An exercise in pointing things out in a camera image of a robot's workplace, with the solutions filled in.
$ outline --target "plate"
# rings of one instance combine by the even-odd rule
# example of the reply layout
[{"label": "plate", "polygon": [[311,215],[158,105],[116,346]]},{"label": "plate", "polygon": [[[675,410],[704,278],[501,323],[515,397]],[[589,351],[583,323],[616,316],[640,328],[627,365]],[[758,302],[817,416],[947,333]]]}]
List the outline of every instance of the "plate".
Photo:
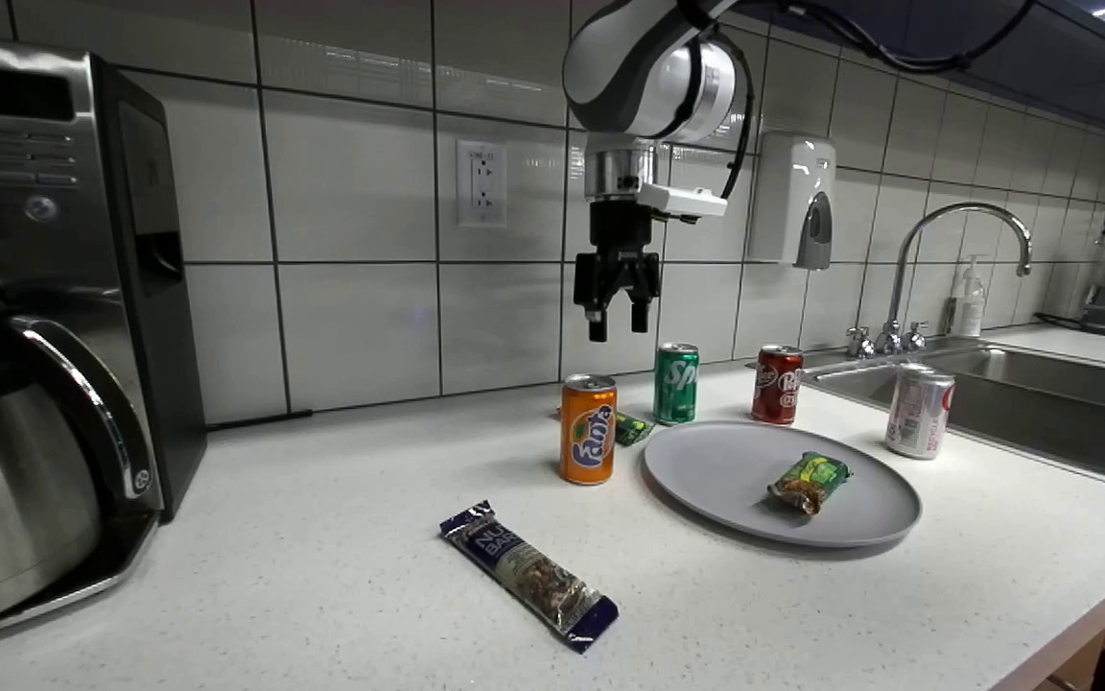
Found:
[{"label": "plate", "polygon": [[[852,470],[817,520],[768,499],[803,452],[824,452]],[[781,427],[677,427],[645,450],[647,475],[687,511],[751,538],[804,548],[893,544],[919,520],[919,496],[891,466],[863,450]]]}]

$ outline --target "drink can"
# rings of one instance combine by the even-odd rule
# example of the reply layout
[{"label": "drink can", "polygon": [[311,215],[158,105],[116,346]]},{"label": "drink can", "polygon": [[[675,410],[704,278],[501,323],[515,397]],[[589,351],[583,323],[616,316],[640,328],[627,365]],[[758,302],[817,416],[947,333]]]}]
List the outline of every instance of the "drink can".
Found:
[{"label": "drink can", "polygon": [[655,351],[655,421],[694,421],[698,418],[698,373],[702,352],[687,343],[663,343]]},{"label": "drink can", "polygon": [[769,427],[795,421],[796,369],[804,356],[789,346],[764,346],[755,356],[751,418]]},{"label": "drink can", "polygon": [[616,384],[574,373],[558,388],[558,475],[602,485],[615,475]]},{"label": "drink can", "polygon": [[891,401],[886,447],[900,457],[937,457],[947,432],[955,382],[924,365],[900,365]]}]

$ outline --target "sink basin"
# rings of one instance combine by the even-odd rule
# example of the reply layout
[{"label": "sink basin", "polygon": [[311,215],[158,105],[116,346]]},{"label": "sink basin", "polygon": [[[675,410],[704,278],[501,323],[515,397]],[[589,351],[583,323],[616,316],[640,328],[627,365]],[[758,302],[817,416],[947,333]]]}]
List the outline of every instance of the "sink basin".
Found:
[{"label": "sink basin", "polygon": [[1105,369],[968,343],[898,363],[804,369],[804,384],[891,406],[900,363],[955,378],[952,432],[1105,479]]}]

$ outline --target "soap dispenser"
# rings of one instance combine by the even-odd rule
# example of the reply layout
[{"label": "soap dispenser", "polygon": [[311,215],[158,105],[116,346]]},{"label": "soap dispenser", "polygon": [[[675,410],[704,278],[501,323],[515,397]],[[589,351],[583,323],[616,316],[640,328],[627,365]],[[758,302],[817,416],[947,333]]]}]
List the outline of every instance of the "soap dispenser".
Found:
[{"label": "soap dispenser", "polygon": [[768,135],[755,186],[751,256],[829,269],[833,252],[833,172],[824,140]]}]

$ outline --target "white tiled wall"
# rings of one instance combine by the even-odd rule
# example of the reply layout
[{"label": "white tiled wall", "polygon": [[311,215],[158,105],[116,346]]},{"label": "white tiled wall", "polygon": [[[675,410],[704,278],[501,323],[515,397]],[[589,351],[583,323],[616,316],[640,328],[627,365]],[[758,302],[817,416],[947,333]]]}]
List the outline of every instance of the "white tiled wall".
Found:
[{"label": "white tiled wall", "polygon": [[[607,0],[16,0],[16,31],[91,48],[167,108],[185,252],[210,421],[647,369],[659,339],[704,363],[764,343],[838,346],[886,320],[905,231],[952,201],[1010,205],[1035,231],[1031,278],[984,215],[947,215],[911,249],[900,313],[938,323],[979,256],[984,323],[1071,309],[1105,215],[1105,131],[916,81],[737,21],[758,131],[838,150],[835,267],[749,260],[758,142],[725,218],[655,222],[652,333],[589,346],[572,309],[585,249],[583,131],[558,59]],[[461,150],[494,145],[497,222],[461,210]],[[737,126],[670,145],[663,172],[719,186]]]}]

